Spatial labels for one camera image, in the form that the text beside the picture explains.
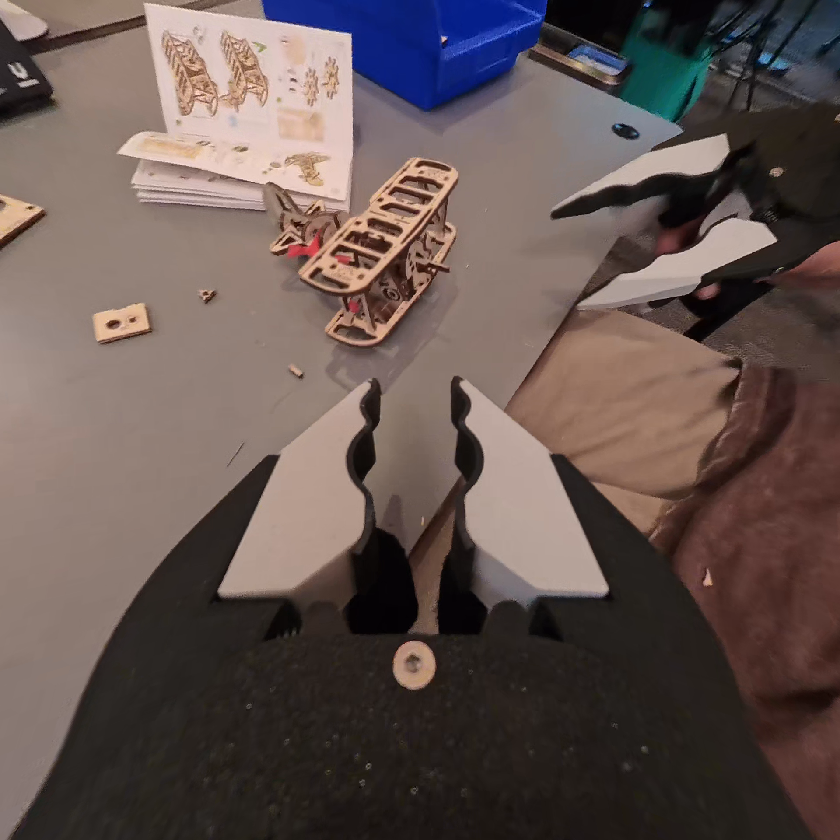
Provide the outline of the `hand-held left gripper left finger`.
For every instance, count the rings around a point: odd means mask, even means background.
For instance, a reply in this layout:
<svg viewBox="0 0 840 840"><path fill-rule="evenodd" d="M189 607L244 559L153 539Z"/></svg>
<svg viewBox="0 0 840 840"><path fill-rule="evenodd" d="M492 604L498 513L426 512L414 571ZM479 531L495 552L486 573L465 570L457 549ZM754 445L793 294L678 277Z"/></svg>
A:
<svg viewBox="0 0 840 840"><path fill-rule="evenodd" d="M375 564L382 389L364 381L284 447L217 589L223 601L349 602Z"/></svg>

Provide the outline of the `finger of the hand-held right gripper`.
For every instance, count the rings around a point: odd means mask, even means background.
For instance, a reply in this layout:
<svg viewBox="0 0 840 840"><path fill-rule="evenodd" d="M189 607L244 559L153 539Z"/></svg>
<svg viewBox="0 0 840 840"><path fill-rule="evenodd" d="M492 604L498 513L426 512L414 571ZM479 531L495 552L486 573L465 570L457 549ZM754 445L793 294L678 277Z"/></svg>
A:
<svg viewBox="0 0 840 840"><path fill-rule="evenodd" d="M726 133L681 134L564 198L550 217L604 213L613 222L651 222L672 211L678 221L705 215L734 188L731 152Z"/></svg>
<svg viewBox="0 0 840 840"><path fill-rule="evenodd" d="M691 247L657 257L649 266L616 276L582 299L580 311L618 309L679 298L697 289L712 271L776 244L766 224L727 217L711 225Z"/></svg>

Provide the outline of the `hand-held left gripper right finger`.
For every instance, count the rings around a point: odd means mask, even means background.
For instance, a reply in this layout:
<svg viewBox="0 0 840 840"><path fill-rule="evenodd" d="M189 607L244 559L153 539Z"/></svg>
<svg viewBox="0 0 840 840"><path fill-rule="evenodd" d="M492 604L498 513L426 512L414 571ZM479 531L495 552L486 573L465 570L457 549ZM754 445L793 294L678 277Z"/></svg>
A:
<svg viewBox="0 0 840 840"><path fill-rule="evenodd" d="M450 405L463 481L450 552L456 583L479 602L606 597L550 451L460 376Z"/></svg>

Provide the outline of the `wooden biplane model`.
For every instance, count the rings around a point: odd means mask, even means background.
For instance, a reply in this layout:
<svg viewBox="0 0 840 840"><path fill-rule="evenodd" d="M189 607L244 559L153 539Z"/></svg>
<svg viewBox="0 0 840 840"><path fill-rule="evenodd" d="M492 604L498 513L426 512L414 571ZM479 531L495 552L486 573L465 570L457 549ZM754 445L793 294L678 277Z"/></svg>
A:
<svg viewBox="0 0 840 840"><path fill-rule="evenodd" d="M413 157L361 214L345 220L323 201L300 209L287 190L264 184L266 211L278 226L271 253L302 259L299 279L340 302L325 328L332 340L354 348L382 344L449 272L457 229L448 202L458 182L452 165Z"/></svg>

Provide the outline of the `grey desk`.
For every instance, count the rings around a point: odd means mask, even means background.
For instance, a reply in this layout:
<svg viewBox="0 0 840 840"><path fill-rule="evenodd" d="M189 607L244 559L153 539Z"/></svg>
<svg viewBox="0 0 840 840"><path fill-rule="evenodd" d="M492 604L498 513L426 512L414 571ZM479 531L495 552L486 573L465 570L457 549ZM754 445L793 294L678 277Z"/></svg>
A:
<svg viewBox="0 0 840 840"><path fill-rule="evenodd" d="M264 213L133 194L118 149L163 128L143 24L37 62L57 104L2 123L2 193L46 210L2 249L2 838L159 563L372 377L369 487L412 548L458 476L453 376L505 407L615 242L605 213L555 221L551 208L679 131L527 57L431 112L356 77L354 213L412 156L459 175L449 273L358 350L325 335L336 305L269 252ZM97 343L94 313L140 302L151 332Z"/></svg>

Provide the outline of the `person's right hand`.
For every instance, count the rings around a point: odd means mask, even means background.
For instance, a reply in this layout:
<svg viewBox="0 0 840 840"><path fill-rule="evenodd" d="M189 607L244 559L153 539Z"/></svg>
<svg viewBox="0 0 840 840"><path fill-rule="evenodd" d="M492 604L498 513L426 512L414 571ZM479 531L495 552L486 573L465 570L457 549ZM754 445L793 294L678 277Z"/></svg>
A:
<svg viewBox="0 0 840 840"><path fill-rule="evenodd" d="M701 224L700 219L695 219L679 227L661 228L654 255L660 257L687 249L698 238ZM800 265L773 274L765 281L772 286L799 291L838 291L839 242L825 245Z"/></svg>

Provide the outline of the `teal bin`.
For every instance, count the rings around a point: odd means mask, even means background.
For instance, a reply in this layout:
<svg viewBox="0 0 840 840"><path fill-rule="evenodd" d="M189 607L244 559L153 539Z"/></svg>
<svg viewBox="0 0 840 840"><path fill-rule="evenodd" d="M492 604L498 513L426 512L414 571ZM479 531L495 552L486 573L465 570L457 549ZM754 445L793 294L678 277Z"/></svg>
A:
<svg viewBox="0 0 840 840"><path fill-rule="evenodd" d="M679 123L705 87L713 45L694 38L690 27L670 28L663 9L648 4L633 22L621 47L630 65L618 97L671 123Z"/></svg>

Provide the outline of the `steel trash can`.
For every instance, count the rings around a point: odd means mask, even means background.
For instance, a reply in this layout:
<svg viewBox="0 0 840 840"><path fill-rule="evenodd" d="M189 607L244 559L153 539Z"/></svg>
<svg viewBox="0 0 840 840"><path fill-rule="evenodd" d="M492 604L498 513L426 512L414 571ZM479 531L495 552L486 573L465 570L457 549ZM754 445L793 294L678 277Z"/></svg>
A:
<svg viewBox="0 0 840 840"><path fill-rule="evenodd" d="M595 42L544 23L528 58L615 96L633 72L633 63Z"/></svg>

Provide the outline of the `khaki trousers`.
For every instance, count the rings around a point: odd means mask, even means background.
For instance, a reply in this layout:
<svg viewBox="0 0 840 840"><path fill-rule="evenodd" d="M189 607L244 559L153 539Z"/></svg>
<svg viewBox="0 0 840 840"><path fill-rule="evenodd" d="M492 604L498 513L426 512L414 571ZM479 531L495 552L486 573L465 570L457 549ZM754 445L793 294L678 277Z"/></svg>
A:
<svg viewBox="0 0 840 840"><path fill-rule="evenodd" d="M742 362L618 311L569 317L506 412L644 536L693 491Z"/></svg>

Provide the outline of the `brown sweater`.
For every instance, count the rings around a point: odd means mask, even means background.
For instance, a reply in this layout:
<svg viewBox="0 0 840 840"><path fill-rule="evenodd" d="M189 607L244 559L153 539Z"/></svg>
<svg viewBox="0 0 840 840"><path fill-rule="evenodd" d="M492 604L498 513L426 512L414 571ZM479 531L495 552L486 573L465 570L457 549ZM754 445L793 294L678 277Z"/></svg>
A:
<svg viewBox="0 0 840 840"><path fill-rule="evenodd" d="M745 367L652 541L717 634L796 810L815 838L838 838L838 385Z"/></svg>

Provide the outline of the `small square wooden offcut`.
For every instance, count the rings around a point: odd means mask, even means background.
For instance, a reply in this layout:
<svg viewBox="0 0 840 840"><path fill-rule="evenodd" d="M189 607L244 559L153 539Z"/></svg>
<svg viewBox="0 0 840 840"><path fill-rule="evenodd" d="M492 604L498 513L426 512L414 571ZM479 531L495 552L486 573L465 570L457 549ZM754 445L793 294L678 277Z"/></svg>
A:
<svg viewBox="0 0 840 840"><path fill-rule="evenodd" d="M142 302L98 311L91 319L94 338L99 344L134 338L152 331L149 311Z"/></svg>

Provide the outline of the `blue plastic bin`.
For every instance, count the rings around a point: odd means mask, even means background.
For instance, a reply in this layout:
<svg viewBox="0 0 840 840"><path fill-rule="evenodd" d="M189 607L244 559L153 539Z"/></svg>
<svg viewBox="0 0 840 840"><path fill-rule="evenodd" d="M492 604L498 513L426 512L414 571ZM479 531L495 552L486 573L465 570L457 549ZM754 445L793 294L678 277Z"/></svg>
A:
<svg viewBox="0 0 840 840"><path fill-rule="evenodd" d="M429 111L508 73L546 1L263 1L267 19L350 34L355 72Z"/></svg>

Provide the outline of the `instruction booklet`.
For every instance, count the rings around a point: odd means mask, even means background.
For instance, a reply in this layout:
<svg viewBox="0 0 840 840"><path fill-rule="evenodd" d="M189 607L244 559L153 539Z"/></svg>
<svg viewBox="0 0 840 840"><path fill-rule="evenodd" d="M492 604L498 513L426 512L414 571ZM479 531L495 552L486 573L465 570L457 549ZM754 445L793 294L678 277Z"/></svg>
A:
<svg viewBox="0 0 840 840"><path fill-rule="evenodd" d="M146 3L164 131L119 155L342 205L354 157L352 35Z"/></svg>

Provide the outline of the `white board stand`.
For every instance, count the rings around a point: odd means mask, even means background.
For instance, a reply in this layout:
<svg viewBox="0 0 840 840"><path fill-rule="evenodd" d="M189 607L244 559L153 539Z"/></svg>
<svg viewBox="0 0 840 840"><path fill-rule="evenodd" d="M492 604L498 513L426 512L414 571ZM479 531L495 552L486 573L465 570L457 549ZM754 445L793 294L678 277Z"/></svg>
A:
<svg viewBox="0 0 840 840"><path fill-rule="evenodd" d="M40 39L49 32L43 19L10 1L1 1L1 22L19 43Z"/></svg>

